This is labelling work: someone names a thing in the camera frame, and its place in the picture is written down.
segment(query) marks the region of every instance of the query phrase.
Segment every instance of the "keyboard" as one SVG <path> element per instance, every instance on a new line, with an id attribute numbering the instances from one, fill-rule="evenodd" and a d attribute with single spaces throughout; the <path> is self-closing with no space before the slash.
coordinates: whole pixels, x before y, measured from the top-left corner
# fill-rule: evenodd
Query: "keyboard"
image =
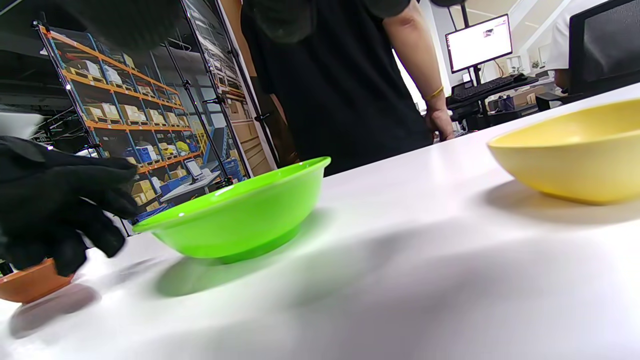
<path id="1" fill-rule="evenodd" d="M 501 88 L 505 85 L 510 85 L 514 82 L 514 76 L 506 76 L 504 78 L 497 78 L 491 81 L 487 81 L 486 83 L 482 83 L 479 86 L 473 86 L 467 89 L 458 88 L 456 89 L 455 93 L 451 94 L 451 100 L 453 100 L 453 102 L 463 102 L 482 95 L 493 95 L 495 94 L 495 89 Z"/>

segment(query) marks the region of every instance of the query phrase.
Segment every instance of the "white table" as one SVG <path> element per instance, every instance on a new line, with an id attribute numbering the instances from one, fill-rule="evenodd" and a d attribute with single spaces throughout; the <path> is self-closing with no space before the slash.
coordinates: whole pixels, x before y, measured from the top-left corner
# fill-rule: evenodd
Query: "white table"
<path id="1" fill-rule="evenodd" d="M 0 303 L 0 359 L 640 359 L 640 202 L 548 199 L 485 146 L 631 97 L 330 177 L 300 236 L 253 261 L 184 259 L 148 234 L 92 250 L 57 297 Z"/>
<path id="2" fill-rule="evenodd" d="M 172 192 L 166 194 L 162 199 L 160 199 L 160 201 L 167 201 L 167 200 L 171 200 L 174 199 L 182 194 L 188 193 L 188 192 L 192 192 L 193 190 L 198 190 L 201 188 L 205 188 L 206 186 L 211 185 L 211 183 L 213 183 L 213 181 L 220 175 L 220 171 L 216 171 L 213 174 L 209 175 L 209 176 L 204 176 L 202 178 L 201 181 L 195 183 L 195 184 L 183 184 L 178 186 L 176 189 L 174 189 Z"/>

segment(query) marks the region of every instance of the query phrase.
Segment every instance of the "green bowl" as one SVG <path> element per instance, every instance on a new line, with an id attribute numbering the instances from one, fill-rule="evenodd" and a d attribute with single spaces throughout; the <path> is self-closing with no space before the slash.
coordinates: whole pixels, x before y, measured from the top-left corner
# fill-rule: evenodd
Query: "green bowl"
<path id="1" fill-rule="evenodd" d="M 304 161 L 204 195 L 133 229 L 151 231 L 183 255 L 233 263 L 293 239 L 320 195 L 331 158 Z"/>

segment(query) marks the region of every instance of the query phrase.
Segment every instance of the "yellow bowl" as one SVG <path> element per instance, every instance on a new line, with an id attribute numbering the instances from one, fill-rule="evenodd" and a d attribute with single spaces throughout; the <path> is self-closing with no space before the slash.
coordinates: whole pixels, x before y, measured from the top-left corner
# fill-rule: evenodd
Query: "yellow bowl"
<path id="1" fill-rule="evenodd" d="M 640 99 L 562 115 L 488 144 L 513 177 L 584 204 L 640 196 Z"/>

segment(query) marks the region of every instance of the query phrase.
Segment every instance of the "bowl rim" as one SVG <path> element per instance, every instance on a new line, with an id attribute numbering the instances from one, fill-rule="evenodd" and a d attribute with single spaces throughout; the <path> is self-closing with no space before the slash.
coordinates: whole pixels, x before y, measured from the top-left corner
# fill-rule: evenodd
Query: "bowl rim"
<path id="1" fill-rule="evenodd" d="M 37 264 L 36 266 L 32 266 L 30 268 L 24 269 L 24 270 L 16 270 L 15 272 L 6 275 L 6 276 L 2 276 L 0 277 L 0 284 L 4 284 L 6 282 L 10 282 L 16 279 L 19 279 L 25 275 L 28 275 L 32 272 L 36 272 L 38 270 L 42 270 L 43 268 L 47 268 L 50 266 L 56 266 L 56 264 L 53 262 L 53 259 L 44 259 L 41 263 Z M 62 279 L 70 279 L 73 278 L 74 274 L 69 275 L 68 277 L 63 277 L 63 276 L 59 276 Z"/>
<path id="2" fill-rule="evenodd" d="M 600 143 L 600 142 L 606 142 L 606 141 L 610 141 L 610 140 L 616 140 L 616 139 L 620 139 L 620 138 L 626 138 L 626 137 L 630 137 L 630 136 L 635 136 L 635 135 L 640 135 L 640 129 L 638 130 L 633 130 L 633 131 L 626 131 L 624 133 L 619 133 L 619 134 L 614 134 L 614 135 L 607 135 L 607 136 L 603 136 L 601 138 L 597 138 L 597 139 L 592 139 L 592 140 L 585 140 L 585 141 L 580 141 L 580 142 L 573 142 L 573 143 L 556 143 L 556 144 L 550 144 L 550 145 L 497 145 L 496 142 L 504 137 L 507 137 L 509 135 L 515 134 L 519 131 L 524 131 L 526 129 L 529 129 L 531 127 L 534 126 L 538 126 L 541 124 L 544 124 L 546 122 L 550 122 L 553 120 L 557 120 L 557 119 L 561 119 L 565 116 L 568 115 L 572 115 L 575 113 L 580 113 L 582 111 L 588 111 L 588 110 L 592 110 L 592 109 L 597 109 L 597 108 L 604 108 L 606 106 L 610 106 L 610 105 L 619 105 L 619 104 L 625 104 L 627 102 L 640 102 L 640 99 L 631 99 L 631 100 L 625 100 L 625 101 L 616 101 L 616 102 L 610 102 L 609 104 L 601 104 L 601 105 L 596 105 L 596 106 L 592 106 L 589 108 L 584 108 L 584 109 L 580 109 L 577 111 L 571 111 L 569 113 L 565 113 L 565 114 L 561 114 L 561 115 L 557 115 L 555 117 L 549 118 L 549 119 L 545 119 L 533 124 L 529 124 L 527 126 L 524 127 L 519 127 L 518 129 L 514 129 L 511 130 L 507 133 L 504 134 L 500 134 L 494 138 L 492 138 L 491 140 L 489 140 L 489 142 L 487 142 L 487 146 L 489 146 L 489 148 L 495 148 L 495 149 L 549 149 L 549 148 L 555 148 L 555 147 L 567 147 L 567 146 L 576 146 L 576 145 L 586 145 L 586 144 L 591 144 L 591 143 Z"/>
<path id="3" fill-rule="evenodd" d="M 292 181 L 298 177 L 304 176 L 305 174 L 309 173 L 309 172 L 313 172 L 315 170 L 319 170 L 320 168 L 325 168 L 327 167 L 329 164 L 331 163 L 331 158 L 328 156 L 323 156 L 321 158 L 315 158 L 315 159 L 311 159 L 311 160 L 307 160 L 307 161 L 301 161 L 299 163 L 295 163 L 293 165 L 289 165 L 287 167 L 284 168 L 279 168 L 270 172 L 266 172 L 265 174 L 261 174 L 258 175 L 256 177 L 253 177 L 251 179 L 247 179 L 245 181 L 243 181 L 242 183 L 239 184 L 247 184 L 247 183 L 251 183 L 251 182 L 256 182 L 256 179 L 264 179 L 265 177 L 268 176 L 275 176 L 273 173 L 278 172 L 278 171 L 283 171 L 285 169 L 290 169 L 290 168 L 294 168 L 294 167 L 299 167 L 301 165 L 309 165 L 308 167 L 303 168 L 300 171 L 297 171 L 291 175 L 288 176 L 284 176 L 281 177 L 279 179 L 276 179 L 272 182 L 269 183 L 268 187 L 271 187 L 273 185 L 276 184 L 282 184 L 282 183 L 287 183 L 289 181 Z M 222 193 L 225 193 L 231 189 L 233 189 L 237 184 L 234 184 L 232 186 L 229 186 L 227 188 L 222 188 L 218 191 L 212 192 L 212 193 L 208 193 L 207 195 L 201 196 L 199 199 L 203 199 L 205 197 L 214 197 L 214 196 L 218 196 Z M 184 210 L 184 208 L 187 207 L 187 204 L 189 204 L 191 201 L 187 201 L 185 203 L 182 203 L 178 206 L 175 206 L 174 208 L 168 209 L 166 211 L 163 211 L 160 214 L 154 215 L 148 219 L 145 219 L 144 221 L 136 224 L 133 227 L 133 231 L 136 233 L 142 233 L 145 231 L 149 231 L 149 230 L 153 230 L 153 229 L 166 229 L 168 227 L 173 227 L 177 224 L 181 224 L 187 220 L 194 220 L 198 217 L 201 217 L 204 213 L 208 213 L 216 208 L 220 208 L 222 206 L 228 206 L 230 203 L 241 200 L 251 194 L 254 194 L 256 192 L 259 192 L 261 190 L 265 190 L 267 187 L 265 186 L 260 186 L 258 188 L 241 188 L 240 190 L 238 190 L 239 192 L 237 194 L 235 194 L 233 197 L 229 197 L 226 199 L 220 199 L 219 201 L 213 202 L 210 205 L 197 209 L 197 210 L 189 210 L 188 213 L 185 211 L 184 213 L 180 212 L 180 209 L 182 208 Z M 162 215 L 164 214 L 165 216 L 170 216 L 171 213 L 176 213 L 179 217 L 173 217 L 173 218 L 167 218 L 167 219 L 163 219 L 160 218 L 158 219 L 158 215 Z"/>

